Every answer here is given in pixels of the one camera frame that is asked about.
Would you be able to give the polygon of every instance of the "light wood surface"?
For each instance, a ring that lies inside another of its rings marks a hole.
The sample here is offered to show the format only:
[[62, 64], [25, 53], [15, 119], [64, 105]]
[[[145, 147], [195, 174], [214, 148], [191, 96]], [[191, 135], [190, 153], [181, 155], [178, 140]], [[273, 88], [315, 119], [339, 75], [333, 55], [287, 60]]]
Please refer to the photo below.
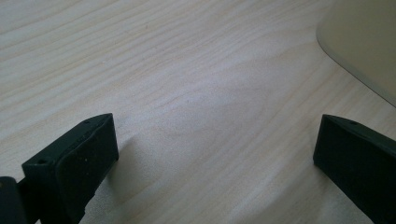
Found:
[[81, 223], [370, 223], [313, 165], [323, 113], [396, 139], [329, 58], [332, 1], [1, 1], [0, 175], [112, 112], [120, 160]]

